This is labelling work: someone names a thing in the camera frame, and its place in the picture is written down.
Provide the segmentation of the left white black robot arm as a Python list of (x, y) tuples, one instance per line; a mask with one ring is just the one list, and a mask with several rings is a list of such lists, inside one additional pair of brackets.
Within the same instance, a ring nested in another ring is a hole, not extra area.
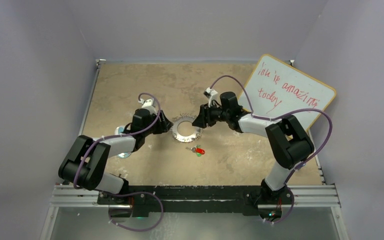
[(147, 136), (167, 133), (173, 125), (162, 110), (152, 113), (145, 108), (137, 109), (120, 134), (101, 138), (78, 136), (62, 161), (58, 176), (75, 188), (106, 192), (112, 201), (122, 205), (129, 199), (129, 182), (105, 171), (108, 159), (138, 151)]

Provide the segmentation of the silver disc with keyrings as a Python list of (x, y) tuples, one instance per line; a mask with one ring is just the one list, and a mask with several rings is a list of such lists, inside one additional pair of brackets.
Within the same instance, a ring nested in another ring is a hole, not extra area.
[(191, 143), (201, 138), (202, 129), (192, 125), (195, 115), (181, 114), (172, 119), (171, 135), (179, 143)]

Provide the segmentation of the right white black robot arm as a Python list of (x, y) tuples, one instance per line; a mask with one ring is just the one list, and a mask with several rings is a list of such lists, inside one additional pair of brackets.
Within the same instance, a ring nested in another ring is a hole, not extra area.
[(307, 160), (315, 150), (313, 142), (299, 120), (290, 114), (270, 123), (246, 111), (239, 105), (237, 96), (232, 91), (219, 95), (217, 91), (207, 88), (203, 94), (208, 98), (208, 103), (199, 107), (199, 114), (192, 122), (192, 126), (205, 129), (217, 122), (225, 122), (235, 132), (254, 134), (268, 139), (275, 163), (268, 176), (261, 182), (260, 196), (264, 202), (274, 203), (286, 189), (286, 183), (294, 167)]

